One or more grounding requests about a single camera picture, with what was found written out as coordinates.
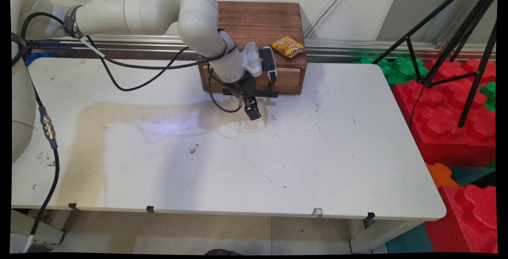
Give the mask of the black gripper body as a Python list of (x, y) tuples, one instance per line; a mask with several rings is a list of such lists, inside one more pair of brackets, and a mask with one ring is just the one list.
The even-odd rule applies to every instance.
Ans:
[(227, 84), (228, 91), (243, 101), (253, 101), (256, 92), (256, 80), (252, 74), (245, 72), (244, 75), (236, 82)]

